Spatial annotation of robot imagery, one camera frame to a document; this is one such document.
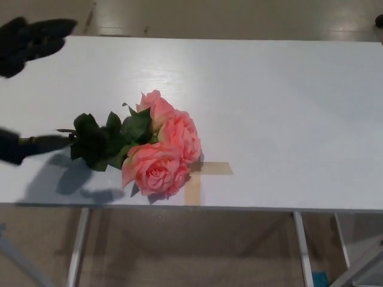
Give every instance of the beige tape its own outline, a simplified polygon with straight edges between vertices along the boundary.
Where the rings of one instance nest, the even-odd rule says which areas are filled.
[[[190,165],[190,179],[185,184],[185,205],[201,205],[201,175],[232,175],[229,163],[195,162]]]

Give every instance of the rose bouquet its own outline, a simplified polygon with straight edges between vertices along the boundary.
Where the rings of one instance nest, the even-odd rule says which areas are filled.
[[[189,174],[189,164],[201,154],[200,139],[193,120],[154,90],[142,94],[136,111],[123,121],[113,112],[100,127],[91,114],[74,120],[71,158],[82,158],[93,170],[107,166],[121,170],[122,187],[135,181],[142,195],[179,192]]]

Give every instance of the metal frame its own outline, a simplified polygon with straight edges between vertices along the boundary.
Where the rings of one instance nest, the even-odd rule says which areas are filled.
[[[349,268],[349,258],[348,258],[348,253],[347,253],[347,249],[346,249],[345,239],[344,239],[343,232],[341,229],[341,224],[339,222],[339,217],[338,217],[337,213],[334,213],[334,216],[335,216],[335,221],[336,221],[336,227],[337,227],[338,233],[339,233],[339,239],[341,240],[343,256],[344,256],[345,261],[346,261],[346,266],[347,266],[347,268]]]
[[[353,285],[353,283],[361,278],[364,272],[368,271],[379,260],[383,260],[383,239],[379,240],[362,257],[352,263],[348,270],[336,279],[330,287],[362,286]]]
[[[302,221],[302,214],[298,211],[293,213],[297,239],[299,244],[300,259],[302,263],[302,271],[306,287],[314,287],[312,280],[311,264],[308,254],[308,247],[305,236],[305,229]],[[82,208],[80,219],[77,227],[77,234],[72,251],[71,264],[69,266],[68,279],[66,287],[75,287],[78,279],[78,270],[81,263],[81,254],[84,247],[85,233],[89,222],[90,209]],[[0,228],[0,251],[21,270],[23,270],[31,279],[39,286],[54,287],[43,272],[36,268],[20,251],[17,250],[6,238],[3,237]],[[366,271],[377,259],[383,258],[383,241],[380,244],[372,247],[360,260],[349,267],[349,269],[338,278],[331,287],[342,287],[345,284],[350,284],[356,276],[360,276],[361,272]]]
[[[307,248],[305,228],[303,226],[302,214],[298,211],[293,212],[295,228],[297,231],[299,253],[300,253],[300,262],[302,263],[303,278],[305,279],[306,287],[314,287],[314,282],[312,281],[312,272],[310,265],[310,258]]]
[[[78,268],[81,261],[81,253],[84,245],[85,232],[89,220],[89,208],[82,208],[78,222],[76,240],[73,247],[71,265],[69,266],[66,287],[75,287],[78,278]],[[14,247],[3,235],[4,228],[0,229],[0,251],[22,271],[24,271],[38,286],[55,287],[42,271],[34,266],[16,247]]]

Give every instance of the artificial rose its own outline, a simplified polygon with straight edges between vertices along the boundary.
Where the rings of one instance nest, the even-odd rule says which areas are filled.
[[[135,180],[143,196],[176,194],[189,172],[179,150],[166,143],[134,146],[127,156],[122,165],[122,186]]]
[[[176,110],[173,117],[161,127],[158,140],[176,146],[188,164],[196,161],[201,155],[197,129],[187,112]]]
[[[173,115],[174,108],[164,98],[160,91],[154,90],[147,95],[142,94],[141,103],[136,105],[137,112],[150,108],[153,130],[158,131],[162,124]]]

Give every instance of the blue object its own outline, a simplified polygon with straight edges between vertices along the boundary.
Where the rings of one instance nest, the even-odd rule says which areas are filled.
[[[329,287],[330,282],[326,272],[311,272],[314,287]]]

